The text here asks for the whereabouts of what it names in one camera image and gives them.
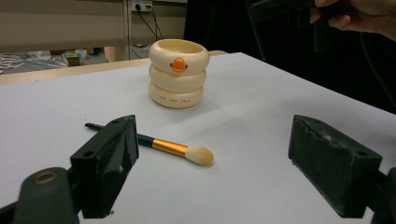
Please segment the finger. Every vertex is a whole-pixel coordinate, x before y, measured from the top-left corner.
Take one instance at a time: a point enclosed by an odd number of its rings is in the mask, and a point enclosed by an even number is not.
[[[317,21],[320,18],[320,10],[318,8],[312,8],[310,10],[310,17],[309,17],[309,22],[312,24],[315,21]]]
[[[327,7],[327,6],[332,5],[338,1],[339,0],[315,0],[315,5],[317,7]]]
[[[348,15],[331,17],[329,19],[329,26],[337,28],[339,30],[349,30],[348,25],[350,22],[350,17]]]

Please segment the stacked ring container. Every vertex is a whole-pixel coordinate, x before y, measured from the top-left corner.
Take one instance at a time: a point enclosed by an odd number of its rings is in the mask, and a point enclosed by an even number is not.
[[[204,96],[209,53],[194,42],[163,39],[151,45],[148,56],[149,96],[158,104],[187,108]]]

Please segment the black brush handle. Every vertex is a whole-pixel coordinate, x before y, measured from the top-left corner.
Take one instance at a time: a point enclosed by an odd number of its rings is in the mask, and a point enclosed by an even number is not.
[[[100,124],[94,124],[94,123],[85,123],[85,127],[88,127],[90,129],[99,131],[101,130],[104,126],[100,125]],[[143,135],[138,133],[137,134],[137,143],[140,146],[144,146],[144,147],[152,147],[152,143],[154,142],[154,138]]]

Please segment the hand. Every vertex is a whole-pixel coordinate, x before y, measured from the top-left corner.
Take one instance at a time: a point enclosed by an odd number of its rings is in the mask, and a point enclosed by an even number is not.
[[[320,18],[322,7],[333,4],[342,4],[348,13],[331,17],[331,27],[381,34],[396,41],[396,0],[315,0],[317,8],[311,9],[311,23]]]

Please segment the makeup brush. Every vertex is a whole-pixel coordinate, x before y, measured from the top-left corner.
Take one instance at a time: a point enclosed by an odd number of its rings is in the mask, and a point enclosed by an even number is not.
[[[85,123],[85,127],[99,131],[104,126],[94,123]],[[140,146],[151,147],[160,151],[184,157],[198,165],[208,165],[214,159],[213,153],[206,147],[188,147],[159,138],[149,137],[140,133],[137,134],[137,143]]]

